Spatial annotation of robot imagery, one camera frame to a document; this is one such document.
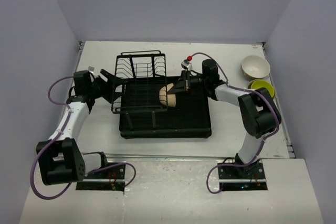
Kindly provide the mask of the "tan wooden bowl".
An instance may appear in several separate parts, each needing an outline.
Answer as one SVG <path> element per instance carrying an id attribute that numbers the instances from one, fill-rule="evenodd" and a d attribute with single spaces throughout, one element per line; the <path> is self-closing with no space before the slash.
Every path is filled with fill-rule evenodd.
<path id="1" fill-rule="evenodd" d="M 168 94 L 168 92 L 174 87 L 173 83 L 169 83 L 168 85 L 162 87 L 159 90 L 159 102 L 167 107 L 176 107 L 176 95 Z"/>

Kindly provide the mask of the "black wire dish rack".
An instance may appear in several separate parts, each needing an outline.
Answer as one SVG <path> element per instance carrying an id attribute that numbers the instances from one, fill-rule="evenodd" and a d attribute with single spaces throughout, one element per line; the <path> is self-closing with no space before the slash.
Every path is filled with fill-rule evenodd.
<path id="1" fill-rule="evenodd" d="M 138 116 L 150 118 L 156 128 L 156 115 L 167 111 L 166 56 L 160 50 L 127 51 L 116 58 L 112 112 L 125 119 L 126 129 L 134 131 Z"/>

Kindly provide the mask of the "teal glazed bowl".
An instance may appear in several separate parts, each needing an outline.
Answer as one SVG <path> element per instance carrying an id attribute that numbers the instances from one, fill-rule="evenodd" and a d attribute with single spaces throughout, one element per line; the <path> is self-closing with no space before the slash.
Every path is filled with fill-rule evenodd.
<path id="1" fill-rule="evenodd" d="M 270 74 L 271 70 L 266 59 L 255 55 L 245 57 L 241 61 L 240 68 L 247 80 L 263 79 Z"/>

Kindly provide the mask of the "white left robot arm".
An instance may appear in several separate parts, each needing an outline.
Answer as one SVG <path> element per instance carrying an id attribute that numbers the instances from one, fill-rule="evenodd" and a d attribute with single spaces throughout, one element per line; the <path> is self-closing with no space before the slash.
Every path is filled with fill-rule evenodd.
<path id="1" fill-rule="evenodd" d="M 82 154 L 77 138 L 99 98 L 112 103 L 115 83 L 124 84 L 120 78 L 102 69 L 98 76 L 88 70 L 75 72 L 68 98 L 63 105 L 65 113 L 54 133 L 36 147 L 37 161 L 45 185 L 80 182 L 88 174 L 97 178 L 108 175 L 109 165 L 104 152 Z"/>

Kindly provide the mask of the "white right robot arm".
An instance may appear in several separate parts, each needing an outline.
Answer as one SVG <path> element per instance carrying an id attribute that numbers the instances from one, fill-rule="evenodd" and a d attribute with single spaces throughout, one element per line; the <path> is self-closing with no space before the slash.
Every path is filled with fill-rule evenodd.
<path id="1" fill-rule="evenodd" d="M 281 124 L 281 115 L 266 88 L 249 90 L 230 85 L 221 80 L 222 68 L 213 59 L 202 62 L 202 73 L 192 74 L 191 57 L 182 62 L 181 76 L 159 91 L 160 101 L 166 106 L 176 105 L 176 94 L 187 93 L 202 86 L 207 96 L 214 101 L 226 102 L 240 109 L 246 136 L 234 162 L 224 162 L 222 166 L 234 168 L 239 178 L 246 178 L 253 172 L 252 164 L 265 144 L 266 139 L 275 135 Z"/>

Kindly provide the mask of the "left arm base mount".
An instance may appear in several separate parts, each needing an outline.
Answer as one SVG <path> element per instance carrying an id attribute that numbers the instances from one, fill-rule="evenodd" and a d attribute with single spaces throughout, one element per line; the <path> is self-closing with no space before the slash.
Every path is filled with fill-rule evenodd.
<path id="1" fill-rule="evenodd" d="M 79 191 L 121 191 L 125 189 L 125 165 L 89 174 L 76 183 Z"/>

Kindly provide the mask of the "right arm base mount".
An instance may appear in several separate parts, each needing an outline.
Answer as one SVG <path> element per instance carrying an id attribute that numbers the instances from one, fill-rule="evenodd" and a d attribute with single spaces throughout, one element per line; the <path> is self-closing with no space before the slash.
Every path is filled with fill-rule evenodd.
<path id="1" fill-rule="evenodd" d="M 219 188 L 221 191 L 268 190 L 264 166 L 257 160 L 248 167 L 218 167 Z"/>

